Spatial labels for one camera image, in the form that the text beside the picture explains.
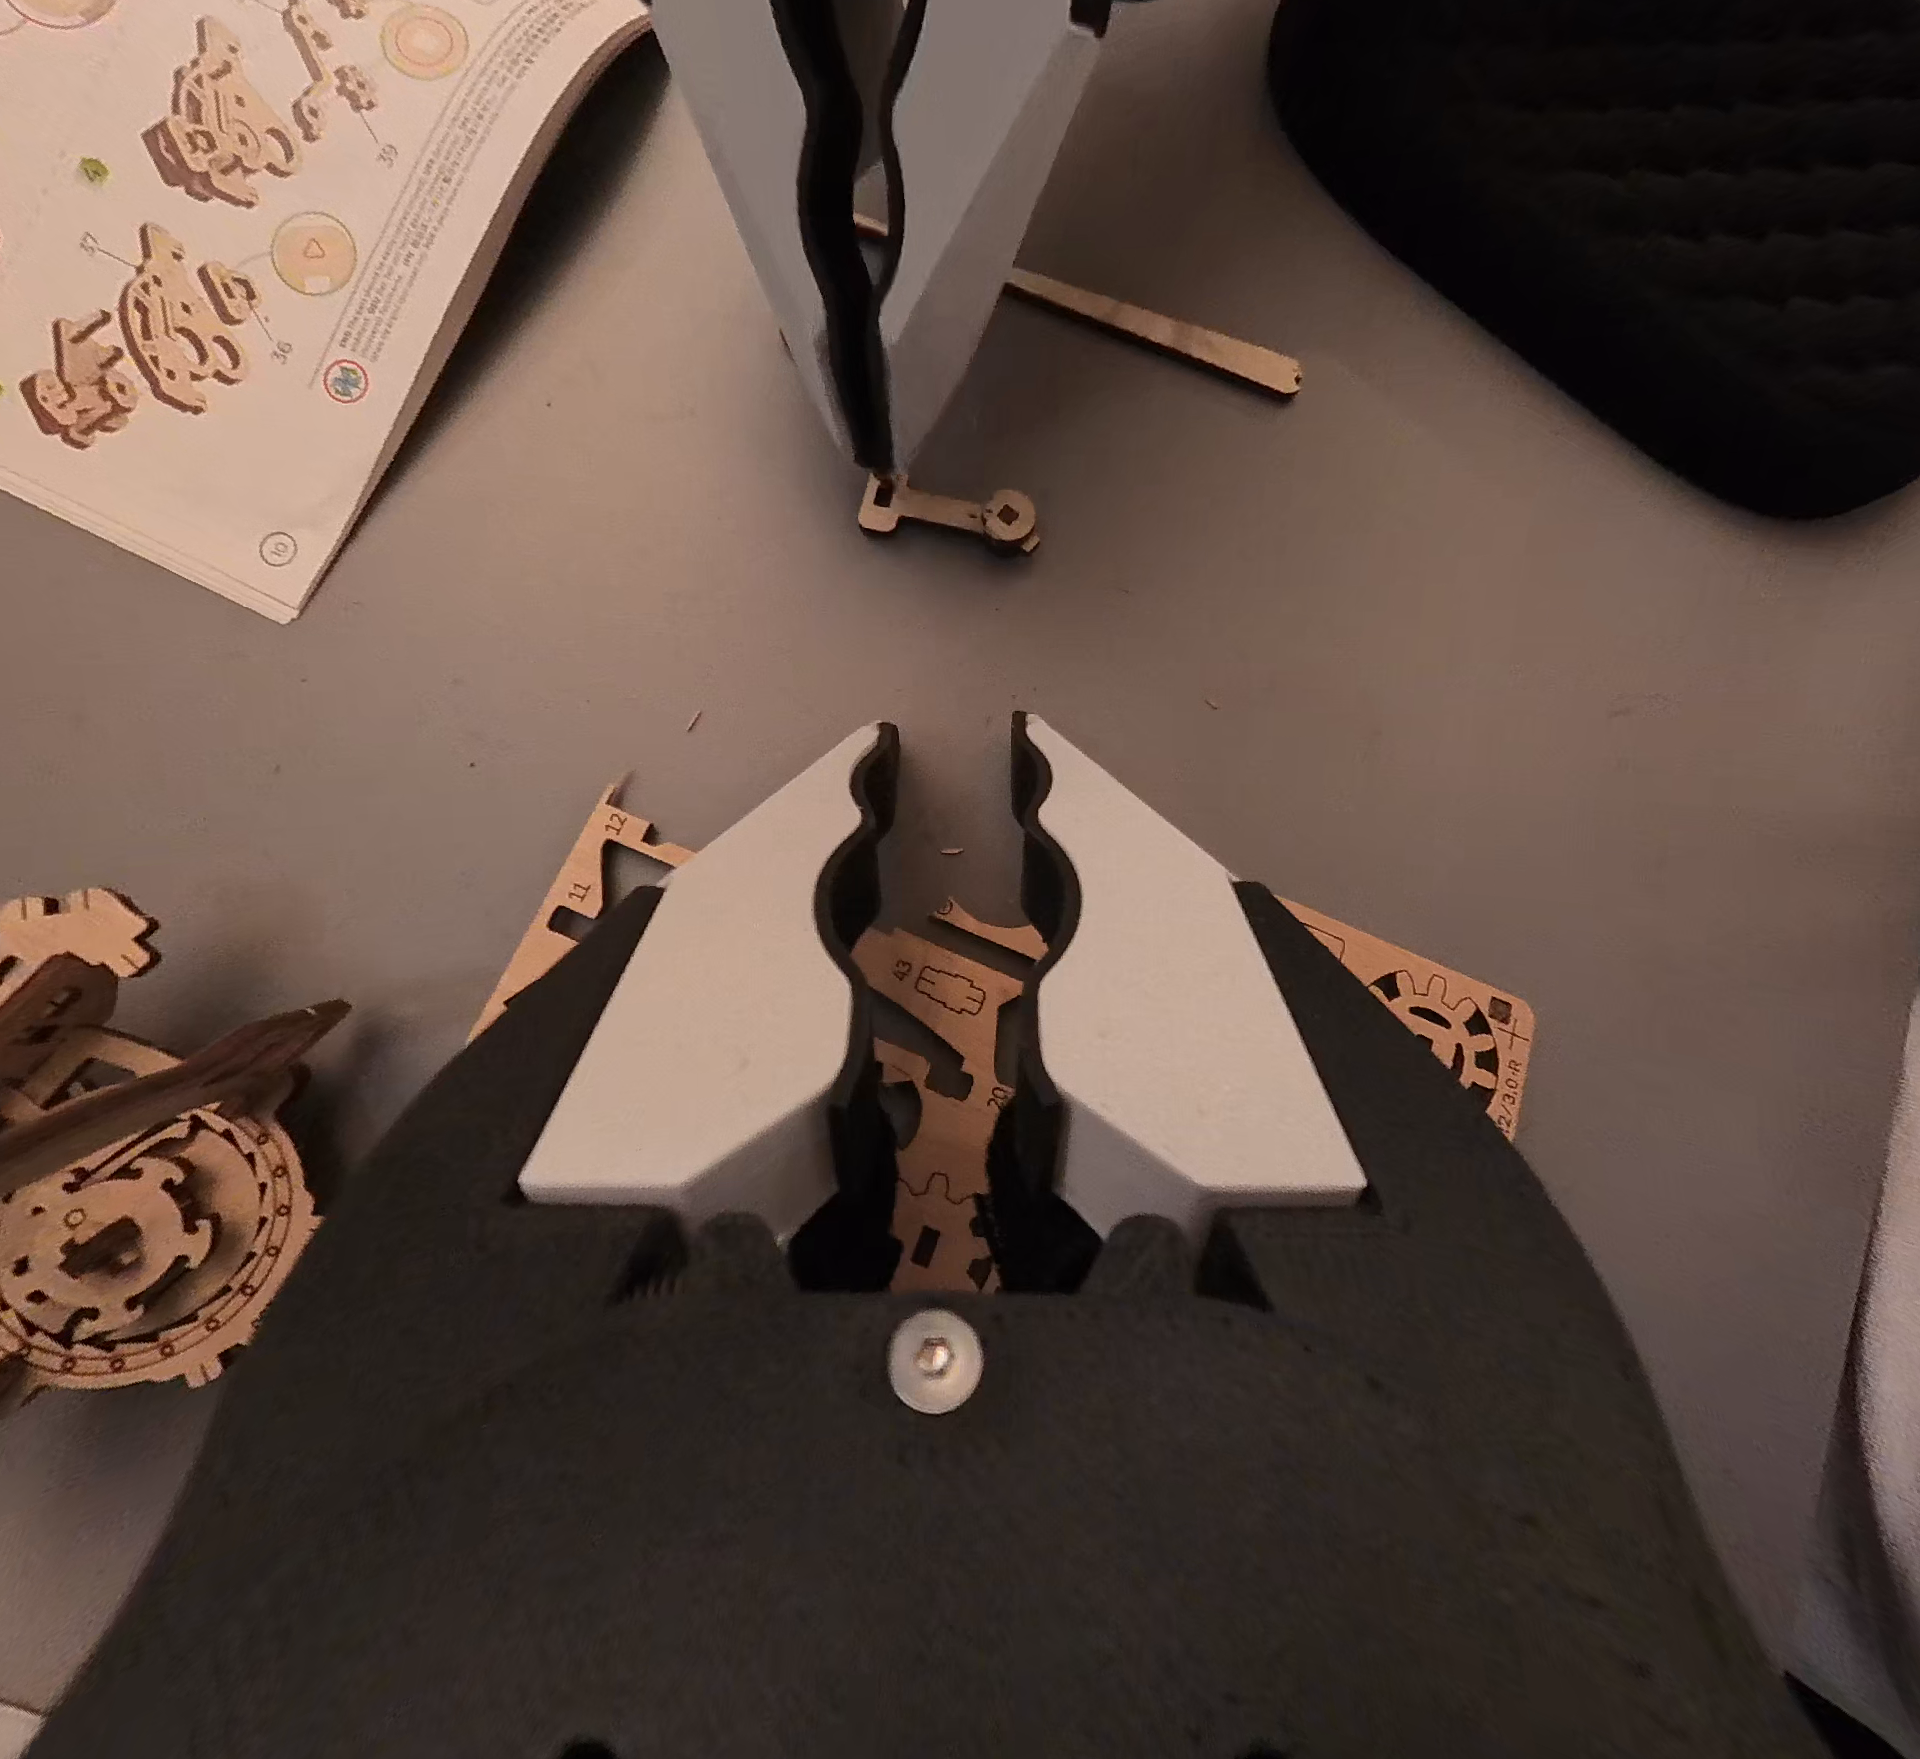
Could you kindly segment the person's pale clothing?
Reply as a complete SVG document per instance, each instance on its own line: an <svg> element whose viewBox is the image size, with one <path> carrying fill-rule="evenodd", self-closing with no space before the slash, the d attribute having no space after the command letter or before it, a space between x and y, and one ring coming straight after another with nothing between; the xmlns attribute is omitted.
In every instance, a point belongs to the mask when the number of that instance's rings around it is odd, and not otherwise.
<svg viewBox="0 0 1920 1759"><path fill-rule="evenodd" d="M1816 1507L1791 1673L1919 1753L1919 1017Z"/></svg>

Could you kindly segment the long wooden stick part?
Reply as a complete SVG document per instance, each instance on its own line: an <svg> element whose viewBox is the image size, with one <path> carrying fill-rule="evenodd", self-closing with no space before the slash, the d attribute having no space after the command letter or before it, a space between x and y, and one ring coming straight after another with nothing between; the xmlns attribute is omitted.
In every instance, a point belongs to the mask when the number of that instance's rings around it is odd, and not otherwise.
<svg viewBox="0 0 1920 1759"><path fill-rule="evenodd" d="M1015 257L1001 293L994 295L997 300L1041 306L1127 346L1187 363L1208 377L1259 392L1278 404L1290 404L1300 395L1306 373L1293 355L1026 267L1021 251L1028 223L1031 218L1013 227L1018 237L1013 239Z"/></svg>

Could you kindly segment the partly built wooden model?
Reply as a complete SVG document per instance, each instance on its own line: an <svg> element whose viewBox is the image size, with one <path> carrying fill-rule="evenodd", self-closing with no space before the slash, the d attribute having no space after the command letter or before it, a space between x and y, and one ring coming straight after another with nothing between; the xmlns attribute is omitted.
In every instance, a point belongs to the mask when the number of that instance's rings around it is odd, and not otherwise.
<svg viewBox="0 0 1920 1759"><path fill-rule="evenodd" d="M282 1113L350 1002L170 1052L114 1026L155 930L108 887L2 907L5 1414L211 1383L321 1220Z"/></svg>

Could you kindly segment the laser-cut wooden parts sheet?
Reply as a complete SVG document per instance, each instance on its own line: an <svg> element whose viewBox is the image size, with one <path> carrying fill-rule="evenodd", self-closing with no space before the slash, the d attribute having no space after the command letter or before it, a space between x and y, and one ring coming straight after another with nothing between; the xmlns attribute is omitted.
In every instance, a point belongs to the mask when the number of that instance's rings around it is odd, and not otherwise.
<svg viewBox="0 0 1920 1759"><path fill-rule="evenodd" d="M658 882L694 859L691 850L659 838L646 818L623 807L620 782L606 787L470 1037L493 1026L593 930L609 902L612 850L651 866ZM1533 1008L1486 981L1315 907L1297 902L1285 907L1434 1050L1513 1139L1535 1041ZM900 1136L893 1289L989 1293L999 1289L1001 1277L984 1227L987 1150L999 1112L1013 1099L1013 1083L1003 1073L1010 1057L1003 1018L1018 1005L1044 944L1031 923L990 923L954 899L929 920L942 937L874 928L853 950L867 986L888 1007L878 1017L874 1050Z"/></svg>

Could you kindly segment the open instruction booklet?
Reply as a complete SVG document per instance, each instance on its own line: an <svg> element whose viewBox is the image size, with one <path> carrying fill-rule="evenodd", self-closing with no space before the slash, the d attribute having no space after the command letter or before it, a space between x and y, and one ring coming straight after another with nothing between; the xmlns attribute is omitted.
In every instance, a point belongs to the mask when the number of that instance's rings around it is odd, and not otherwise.
<svg viewBox="0 0 1920 1759"><path fill-rule="evenodd" d="M641 0L2 0L2 481L276 622Z"/></svg>

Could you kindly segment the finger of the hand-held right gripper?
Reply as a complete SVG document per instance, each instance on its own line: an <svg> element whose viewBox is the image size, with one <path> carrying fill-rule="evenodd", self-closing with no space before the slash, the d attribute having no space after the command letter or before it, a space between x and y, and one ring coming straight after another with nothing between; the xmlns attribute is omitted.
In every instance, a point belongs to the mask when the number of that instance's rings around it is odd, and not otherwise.
<svg viewBox="0 0 1920 1759"><path fill-rule="evenodd" d="M808 395L866 470L898 461L855 187L900 0L650 0L668 66Z"/></svg>
<svg viewBox="0 0 1920 1759"><path fill-rule="evenodd" d="M888 101L886 444L907 470L1001 297L1097 57L1074 0L909 0Z"/></svg>

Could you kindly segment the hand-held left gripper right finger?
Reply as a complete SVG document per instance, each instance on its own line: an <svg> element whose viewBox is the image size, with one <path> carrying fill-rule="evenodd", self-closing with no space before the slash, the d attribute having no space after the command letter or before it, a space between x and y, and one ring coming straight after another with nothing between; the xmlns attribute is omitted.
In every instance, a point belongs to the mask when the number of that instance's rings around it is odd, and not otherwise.
<svg viewBox="0 0 1920 1759"><path fill-rule="evenodd" d="M1013 1196L1095 1237L1351 1209L1362 1161L1231 872L1032 711L1013 720L1021 907Z"/></svg>

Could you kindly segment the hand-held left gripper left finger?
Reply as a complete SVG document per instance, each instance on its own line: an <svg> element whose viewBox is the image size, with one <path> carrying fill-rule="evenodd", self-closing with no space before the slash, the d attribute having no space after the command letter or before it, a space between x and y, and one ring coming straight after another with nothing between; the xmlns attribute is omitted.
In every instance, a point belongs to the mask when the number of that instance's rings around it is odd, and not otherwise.
<svg viewBox="0 0 1920 1759"><path fill-rule="evenodd" d="M898 784L898 727L860 727L655 892L519 1171L525 1200L746 1215L780 1244L830 1203L874 1065L853 950Z"/></svg>

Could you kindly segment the small wooden lever part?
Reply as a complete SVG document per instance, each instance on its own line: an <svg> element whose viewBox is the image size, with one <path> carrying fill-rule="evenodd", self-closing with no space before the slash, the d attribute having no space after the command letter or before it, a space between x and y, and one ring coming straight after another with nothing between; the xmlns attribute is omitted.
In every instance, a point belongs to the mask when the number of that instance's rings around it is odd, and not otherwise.
<svg viewBox="0 0 1920 1759"><path fill-rule="evenodd" d="M1021 491L954 498L916 485L903 472L867 475L855 523L874 537L892 537L907 523L936 526L981 537L1001 552L1031 552L1041 537L1034 501Z"/></svg>

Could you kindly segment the black wrist rest pad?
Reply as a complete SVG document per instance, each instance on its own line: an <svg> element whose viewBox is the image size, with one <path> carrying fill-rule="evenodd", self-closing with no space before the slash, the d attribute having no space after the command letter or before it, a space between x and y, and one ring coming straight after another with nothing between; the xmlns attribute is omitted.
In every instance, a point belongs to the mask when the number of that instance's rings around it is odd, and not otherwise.
<svg viewBox="0 0 1920 1759"><path fill-rule="evenodd" d="M1281 0L1332 200L1701 493L1835 519L1919 472L1917 0Z"/></svg>

